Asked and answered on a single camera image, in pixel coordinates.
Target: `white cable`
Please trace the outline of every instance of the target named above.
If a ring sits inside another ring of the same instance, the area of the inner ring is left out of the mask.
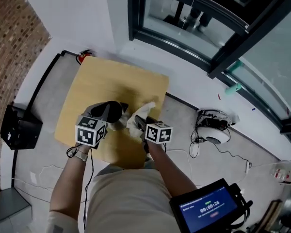
[[[41,175],[41,173],[43,172],[43,170],[44,170],[45,168],[48,168],[48,167],[51,167],[51,166],[53,166],[53,167],[55,167],[55,168],[58,168],[58,169],[61,169],[61,170],[63,170],[63,168],[61,168],[61,167],[58,167],[58,166],[55,166],[55,165],[44,166],[44,167],[42,168],[41,172],[38,174],[39,181],[41,181],[40,175]]]
[[[185,18],[185,20],[184,20],[184,23],[183,23],[183,25],[182,25],[182,28],[181,28],[181,30],[183,29],[183,27],[184,27],[184,24],[186,23],[186,20],[187,20],[187,18],[188,18],[188,17],[186,17],[186,18]]]
[[[42,188],[42,189],[44,189],[44,190],[49,191],[50,193],[52,193],[53,191],[50,191],[49,189],[54,189],[53,187],[45,188],[45,187],[41,187],[41,186],[38,186],[38,185],[29,184],[29,183],[27,183],[27,182],[24,182],[24,181],[22,181],[22,180],[20,180],[20,179],[16,179],[16,178],[11,178],[11,179],[12,179],[12,180],[16,180],[16,181],[21,181],[21,182],[23,182],[23,183],[25,183],[25,184],[28,184],[28,185],[31,185],[31,186],[33,186],[33,187]]]
[[[291,161],[266,163],[266,164],[261,164],[261,165],[257,165],[257,166],[252,166],[252,167],[250,167],[250,169],[251,169],[251,168],[254,168],[254,167],[267,166],[267,165],[274,165],[274,164],[291,164]]]
[[[41,172],[40,172],[39,175],[38,175],[40,181],[41,181],[41,179],[40,179],[40,175],[41,175],[41,173],[43,172],[43,170],[44,170],[45,168],[48,168],[48,167],[51,167],[51,166],[63,170],[63,168],[58,167],[58,166],[55,166],[55,165],[44,166],[44,167],[42,168]],[[37,187],[37,188],[41,188],[41,189],[47,190],[47,191],[49,191],[50,193],[52,193],[53,191],[50,191],[49,189],[54,189],[53,187],[47,187],[47,188],[45,188],[45,187],[42,187],[42,186],[33,185],[33,184],[30,184],[30,183],[24,182],[23,180],[16,179],[16,178],[11,178],[11,179],[12,179],[12,180],[16,180],[16,181],[21,181],[21,182],[23,182],[23,183],[25,183],[25,184],[27,184],[27,185],[31,185],[31,186],[33,186],[33,187]]]
[[[190,163],[190,160],[189,160],[189,155],[188,155],[188,153],[187,153],[185,150],[167,150],[166,153],[167,153],[167,152],[172,152],[172,151],[183,151],[183,152],[186,153],[186,157],[188,158],[188,163],[189,163],[189,165],[190,165],[190,170],[191,170],[191,180],[192,180],[192,166],[191,166],[191,163]]]

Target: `concrete floor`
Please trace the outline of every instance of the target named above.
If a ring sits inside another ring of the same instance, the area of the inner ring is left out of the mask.
[[[62,105],[78,68],[74,57],[67,54],[56,63],[33,105],[35,115],[44,123],[36,148],[18,152],[16,178],[19,180],[16,180],[15,185],[20,194],[32,205],[33,221],[29,229],[33,233],[45,232],[51,191],[67,160],[65,152],[68,146],[55,140],[54,132]],[[161,120],[174,127],[173,140],[167,145],[167,150],[185,150],[188,153],[195,119],[195,110],[169,97],[165,98]],[[219,146],[219,149],[238,154],[250,160],[253,166],[276,162],[274,157],[233,131],[231,140]],[[193,182],[195,185],[205,186],[225,178],[229,183],[239,183],[246,200],[253,201],[251,216],[246,225],[258,222],[270,201],[281,196],[283,185],[270,176],[273,165],[254,167],[249,170],[248,175],[245,175],[244,160],[232,158],[228,153],[219,153],[209,142],[200,144],[199,150],[200,155],[197,158],[189,157]],[[172,151],[168,155],[183,172],[191,176],[185,152]],[[106,162],[94,160],[95,174],[106,165]],[[88,164],[83,187],[90,175],[91,165]],[[79,215],[80,232],[83,232],[83,206],[84,203],[81,204]]]

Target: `black speaker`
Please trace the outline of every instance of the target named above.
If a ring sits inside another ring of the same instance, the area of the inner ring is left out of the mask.
[[[11,150],[34,149],[42,124],[30,112],[8,105],[0,135]]]

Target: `fire extinguisher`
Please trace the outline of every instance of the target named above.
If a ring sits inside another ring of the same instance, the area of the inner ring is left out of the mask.
[[[83,62],[83,60],[85,59],[86,56],[92,56],[93,53],[90,52],[90,50],[84,50],[82,52],[80,52],[77,56],[76,56],[76,61],[81,65],[81,63]]]

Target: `display screen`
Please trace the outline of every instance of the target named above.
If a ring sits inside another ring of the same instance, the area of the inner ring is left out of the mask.
[[[180,205],[191,233],[213,224],[236,208],[237,204],[225,187]]]

